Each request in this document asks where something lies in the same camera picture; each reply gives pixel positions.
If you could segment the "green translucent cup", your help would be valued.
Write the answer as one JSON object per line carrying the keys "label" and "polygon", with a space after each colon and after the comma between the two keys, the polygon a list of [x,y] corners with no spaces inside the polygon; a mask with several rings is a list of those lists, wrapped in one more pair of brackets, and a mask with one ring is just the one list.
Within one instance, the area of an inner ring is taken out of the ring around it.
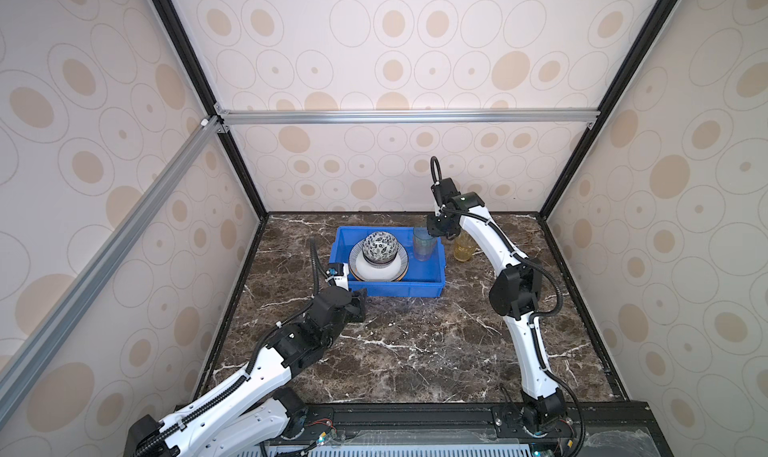
{"label": "green translucent cup", "polygon": [[435,251],[437,239],[426,227],[413,228],[413,256],[418,261],[428,261]]}

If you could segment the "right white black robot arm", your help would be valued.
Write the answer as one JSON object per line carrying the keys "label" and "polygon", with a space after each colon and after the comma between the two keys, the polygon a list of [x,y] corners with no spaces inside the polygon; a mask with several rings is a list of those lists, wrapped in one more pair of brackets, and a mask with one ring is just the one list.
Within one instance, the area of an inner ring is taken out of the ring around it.
{"label": "right white black robot arm", "polygon": [[431,192],[435,211],[427,217],[429,234],[446,238],[468,234],[494,269],[489,302],[506,323],[517,354],[522,422],[532,435],[545,433],[567,413],[568,391],[551,370],[540,328],[541,319],[562,309],[562,292],[555,290],[556,303],[551,310],[541,310],[542,281],[554,283],[554,277],[507,237],[484,201],[474,192],[460,193],[451,178],[441,176],[433,178]]}

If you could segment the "black striped rim white plate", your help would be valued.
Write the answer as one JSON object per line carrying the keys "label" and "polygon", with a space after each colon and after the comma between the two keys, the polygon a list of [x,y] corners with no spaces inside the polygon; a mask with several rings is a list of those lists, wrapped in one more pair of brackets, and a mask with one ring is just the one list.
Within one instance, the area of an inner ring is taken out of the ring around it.
{"label": "black striped rim white plate", "polygon": [[368,262],[363,254],[363,242],[354,245],[349,254],[349,272],[358,281],[393,282],[404,278],[409,267],[409,257],[402,244],[396,244],[392,261],[386,264]]}

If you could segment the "red leaf pattern bowl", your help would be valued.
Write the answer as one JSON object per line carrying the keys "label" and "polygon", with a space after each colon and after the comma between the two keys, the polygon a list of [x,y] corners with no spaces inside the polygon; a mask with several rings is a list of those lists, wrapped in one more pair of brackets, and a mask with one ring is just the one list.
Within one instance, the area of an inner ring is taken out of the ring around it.
{"label": "red leaf pattern bowl", "polygon": [[362,241],[363,258],[372,265],[386,265],[398,255],[400,243],[387,231],[375,231]]}

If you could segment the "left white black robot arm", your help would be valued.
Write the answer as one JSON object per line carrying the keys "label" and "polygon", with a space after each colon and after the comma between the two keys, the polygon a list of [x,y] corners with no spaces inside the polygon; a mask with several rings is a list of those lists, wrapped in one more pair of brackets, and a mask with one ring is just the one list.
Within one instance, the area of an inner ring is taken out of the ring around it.
{"label": "left white black robot arm", "polygon": [[364,321],[367,292],[329,286],[296,316],[267,332],[238,371],[161,419],[145,415],[129,429],[126,456],[226,456],[280,435],[306,418],[288,383],[318,362],[349,323]]}

